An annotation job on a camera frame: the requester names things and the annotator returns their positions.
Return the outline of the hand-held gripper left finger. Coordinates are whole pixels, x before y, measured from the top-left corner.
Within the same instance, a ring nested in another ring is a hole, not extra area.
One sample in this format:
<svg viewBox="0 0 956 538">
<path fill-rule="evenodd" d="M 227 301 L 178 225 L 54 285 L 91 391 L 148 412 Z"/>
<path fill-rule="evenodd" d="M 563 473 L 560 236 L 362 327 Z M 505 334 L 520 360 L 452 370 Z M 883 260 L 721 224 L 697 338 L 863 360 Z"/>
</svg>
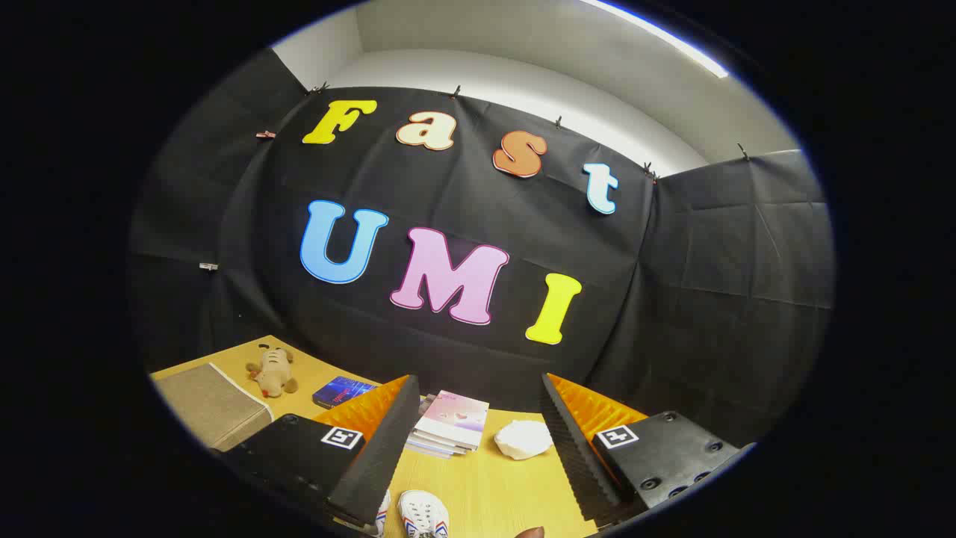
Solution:
<svg viewBox="0 0 956 538">
<path fill-rule="evenodd" d="M 419 405 L 419 378 L 404 375 L 315 418 L 285 413 L 216 455 L 317 520 L 373 527 Z"/>
</svg>

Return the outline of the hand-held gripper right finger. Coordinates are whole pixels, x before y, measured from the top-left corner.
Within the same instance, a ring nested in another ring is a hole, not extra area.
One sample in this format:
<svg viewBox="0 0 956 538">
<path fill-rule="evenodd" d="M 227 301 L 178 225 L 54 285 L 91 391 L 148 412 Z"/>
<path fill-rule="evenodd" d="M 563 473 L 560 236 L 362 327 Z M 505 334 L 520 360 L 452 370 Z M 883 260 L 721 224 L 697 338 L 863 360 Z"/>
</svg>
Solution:
<svg viewBox="0 0 956 538">
<path fill-rule="evenodd" d="M 646 415 L 546 372 L 541 413 L 587 521 L 614 528 L 672 503 L 747 455 L 674 411 Z"/>
</svg>

